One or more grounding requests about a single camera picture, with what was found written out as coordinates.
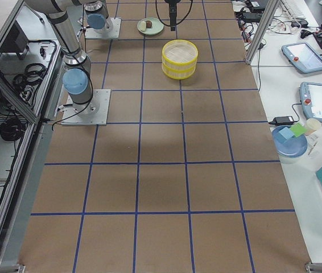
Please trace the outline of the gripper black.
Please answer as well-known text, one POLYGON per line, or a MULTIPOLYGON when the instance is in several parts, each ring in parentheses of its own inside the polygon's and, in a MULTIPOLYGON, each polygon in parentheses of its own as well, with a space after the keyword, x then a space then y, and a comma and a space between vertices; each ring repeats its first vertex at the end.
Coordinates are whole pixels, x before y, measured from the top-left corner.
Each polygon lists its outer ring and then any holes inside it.
POLYGON ((177 13, 177 4, 180 0, 164 0, 169 7, 169 16, 170 16, 170 30, 176 30, 176 13, 177 13))

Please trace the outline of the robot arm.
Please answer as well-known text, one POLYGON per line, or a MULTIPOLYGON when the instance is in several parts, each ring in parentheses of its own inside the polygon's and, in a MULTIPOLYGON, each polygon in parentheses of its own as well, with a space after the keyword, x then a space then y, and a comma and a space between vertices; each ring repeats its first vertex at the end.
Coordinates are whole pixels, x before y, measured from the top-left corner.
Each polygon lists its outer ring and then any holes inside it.
MULTIPOLYGON (((168 12, 170 23, 167 24, 161 20, 158 11, 158 1, 155 1, 156 16, 161 24, 170 28, 171 31, 176 30, 176 26, 181 24, 188 16, 189 12, 183 19, 177 21, 177 4, 180 1, 164 1, 168 4, 168 12)), ((82 18, 86 16, 88 27, 94 29, 96 32, 101 33, 104 31, 111 31, 113 29, 113 22, 109 18, 108 9, 106 7, 106 1, 97 1, 83 5, 84 11, 82 12, 82 18)))
POLYGON ((66 68, 62 82, 72 99, 74 111, 82 116, 95 113, 97 105, 93 102, 90 58, 73 30, 67 9, 85 5, 90 11, 98 11, 102 8, 101 1, 26 1, 26 4, 45 14, 59 40, 66 68))

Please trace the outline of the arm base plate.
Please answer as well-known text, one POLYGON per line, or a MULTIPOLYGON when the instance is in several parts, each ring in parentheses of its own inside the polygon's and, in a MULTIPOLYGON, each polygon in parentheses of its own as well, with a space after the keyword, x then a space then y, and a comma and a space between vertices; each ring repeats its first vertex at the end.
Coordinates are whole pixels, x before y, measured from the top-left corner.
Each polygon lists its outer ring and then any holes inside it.
POLYGON ((63 112, 61 125, 64 126, 106 126, 108 120, 110 89, 95 89, 90 104, 74 104, 70 95, 67 98, 67 104, 63 112))
POLYGON ((107 18, 98 19, 96 23, 94 20, 88 23, 88 28, 86 29, 85 37, 87 39, 101 39, 101 40, 111 40, 118 39, 121 28, 121 18, 107 18))

